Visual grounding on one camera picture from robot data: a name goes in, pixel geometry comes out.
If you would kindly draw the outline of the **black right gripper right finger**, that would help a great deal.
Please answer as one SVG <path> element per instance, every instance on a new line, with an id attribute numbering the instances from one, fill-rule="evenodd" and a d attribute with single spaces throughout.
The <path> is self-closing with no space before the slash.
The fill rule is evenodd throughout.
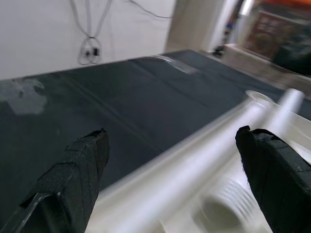
<path id="1" fill-rule="evenodd" d="M 251 191 L 274 233 L 311 231 L 311 166 L 265 129 L 238 129 L 236 145 Z"/>

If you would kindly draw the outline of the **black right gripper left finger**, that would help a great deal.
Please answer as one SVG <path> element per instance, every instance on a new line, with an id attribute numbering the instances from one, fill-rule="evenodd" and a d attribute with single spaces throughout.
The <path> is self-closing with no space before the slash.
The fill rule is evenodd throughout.
<path id="1" fill-rule="evenodd" d="M 4 225 L 6 233 L 83 233 L 109 158 L 104 129 L 67 145 Z"/>

